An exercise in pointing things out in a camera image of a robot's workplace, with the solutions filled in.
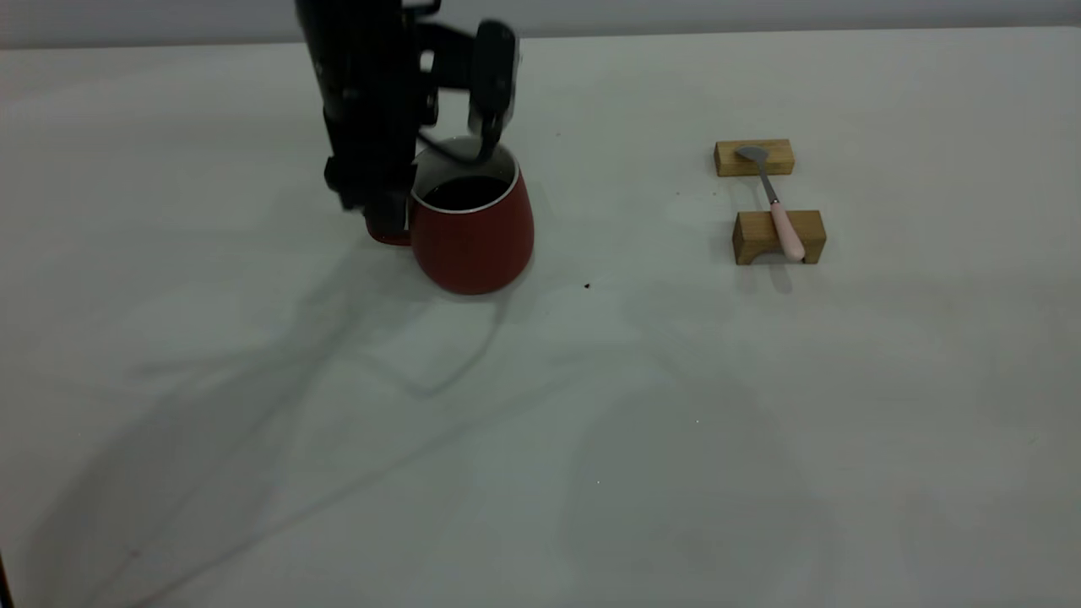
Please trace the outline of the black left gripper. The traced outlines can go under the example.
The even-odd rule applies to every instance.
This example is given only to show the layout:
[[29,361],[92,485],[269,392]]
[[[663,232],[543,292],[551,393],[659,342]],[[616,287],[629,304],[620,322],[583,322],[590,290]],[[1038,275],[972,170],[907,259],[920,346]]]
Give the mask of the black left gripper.
[[313,70],[337,155],[324,180],[345,212],[363,213],[375,242],[410,244],[417,132],[432,124],[428,100],[438,85],[470,85],[472,54],[472,35],[444,24],[313,19]]

